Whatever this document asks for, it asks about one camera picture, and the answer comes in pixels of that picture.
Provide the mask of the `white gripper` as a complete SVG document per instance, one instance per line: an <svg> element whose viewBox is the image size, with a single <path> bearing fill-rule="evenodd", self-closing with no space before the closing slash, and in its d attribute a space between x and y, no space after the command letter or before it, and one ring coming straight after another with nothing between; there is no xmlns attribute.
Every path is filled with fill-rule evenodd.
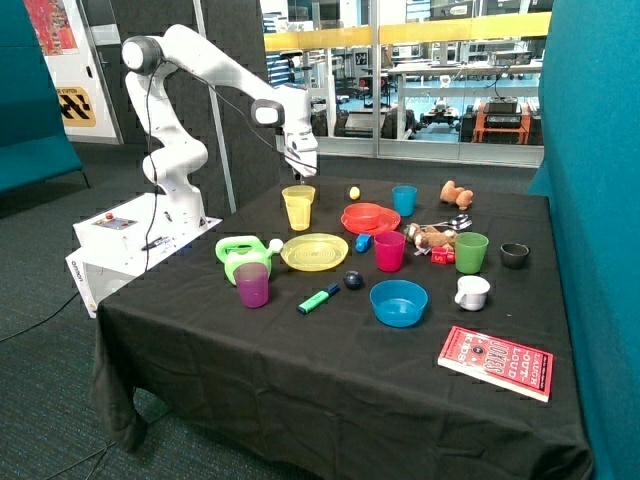
<svg viewBox="0 0 640 480"><path fill-rule="evenodd" d="M284 129L284 159L301 177L313 177L318 172L318 142L310 127Z"/></svg>

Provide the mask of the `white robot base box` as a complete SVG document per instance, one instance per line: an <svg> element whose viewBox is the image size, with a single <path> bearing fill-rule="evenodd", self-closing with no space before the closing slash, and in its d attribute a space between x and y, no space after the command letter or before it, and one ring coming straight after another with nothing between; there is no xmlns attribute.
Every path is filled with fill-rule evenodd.
<svg viewBox="0 0 640 480"><path fill-rule="evenodd" d="M167 196L145 193L73 225L80 247L66 263L88 315L99 303L220 223L200 217L190 228Z"/></svg>

